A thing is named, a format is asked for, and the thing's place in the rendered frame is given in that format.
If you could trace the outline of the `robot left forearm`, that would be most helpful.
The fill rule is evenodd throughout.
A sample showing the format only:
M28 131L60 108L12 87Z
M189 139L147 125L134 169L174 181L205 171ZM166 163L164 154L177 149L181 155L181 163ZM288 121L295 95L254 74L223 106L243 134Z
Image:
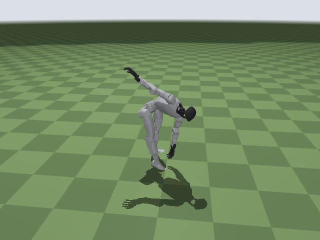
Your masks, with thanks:
M173 134L172 133L172 139L171 139L171 146L173 147L174 144L177 146L177 139L178 139L179 134Z

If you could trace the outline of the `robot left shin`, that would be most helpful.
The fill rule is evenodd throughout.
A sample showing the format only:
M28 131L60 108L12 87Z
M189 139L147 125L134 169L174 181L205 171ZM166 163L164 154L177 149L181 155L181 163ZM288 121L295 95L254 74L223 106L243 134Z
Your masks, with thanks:
M155 139L155 141L156 141L156 145L157 145L158 140L159 140L159 131L158 131L158 134L154 136L154 139Z

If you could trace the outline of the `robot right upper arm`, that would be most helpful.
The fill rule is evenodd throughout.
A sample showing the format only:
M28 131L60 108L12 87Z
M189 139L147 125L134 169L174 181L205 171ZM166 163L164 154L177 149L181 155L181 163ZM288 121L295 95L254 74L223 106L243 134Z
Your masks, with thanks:
M168 104L174 105L177 102L174 95L167 93L167 92L165 92L161 89L158 89L158 88L157 88L157 90L153 90L152 88L150 88L149 93L151 95L155 95L155 94L159 95L161 98L165 99Z

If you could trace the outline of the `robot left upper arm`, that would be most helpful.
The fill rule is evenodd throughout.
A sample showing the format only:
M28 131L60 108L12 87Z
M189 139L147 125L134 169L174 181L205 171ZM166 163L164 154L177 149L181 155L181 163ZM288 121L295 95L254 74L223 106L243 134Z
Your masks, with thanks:
M182 122L183 122L183 117L176 118L174 128L172 129L173 134L179 134L180 132L179 127L181 126Z

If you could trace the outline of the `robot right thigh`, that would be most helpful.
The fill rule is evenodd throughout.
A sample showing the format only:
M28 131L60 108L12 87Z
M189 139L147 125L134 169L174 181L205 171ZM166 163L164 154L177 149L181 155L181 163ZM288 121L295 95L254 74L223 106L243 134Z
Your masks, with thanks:
M144 118L143 124L147 132L147 135L145 137L149 137L149 139L152 141L152 139L155 138L155 125L150 111L146 106L144 106L141 110L138 111L138 116L140 118Z

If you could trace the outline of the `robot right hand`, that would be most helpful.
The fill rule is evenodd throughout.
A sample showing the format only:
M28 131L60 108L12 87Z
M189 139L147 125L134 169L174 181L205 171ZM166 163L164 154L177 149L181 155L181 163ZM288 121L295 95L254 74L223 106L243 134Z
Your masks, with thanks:
M124 70L128 70L127 73L132 74L135 77L134 79L137 82L140 82L139 75L137 75L137 73L134 70L132 70L130 67L125 67Z

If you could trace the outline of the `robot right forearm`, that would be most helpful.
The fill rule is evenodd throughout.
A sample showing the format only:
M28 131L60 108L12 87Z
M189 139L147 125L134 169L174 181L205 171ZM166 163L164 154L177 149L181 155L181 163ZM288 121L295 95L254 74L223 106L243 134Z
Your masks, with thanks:
M140 82L137 82L137 81L136 82L140 83L146 89L150 90L152 88L155 91L157 90L157 88L152 83L147 82L145 79L142 79L140 76L138 78L140 79Z

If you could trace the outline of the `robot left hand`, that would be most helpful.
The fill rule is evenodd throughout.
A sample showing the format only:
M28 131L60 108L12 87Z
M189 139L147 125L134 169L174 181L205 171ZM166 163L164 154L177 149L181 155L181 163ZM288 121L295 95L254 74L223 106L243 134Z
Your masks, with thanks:
M175 148L176 148L176 144L174 144L173 147L171 146L170 152L167 154L168 159L171 159L174 156Z

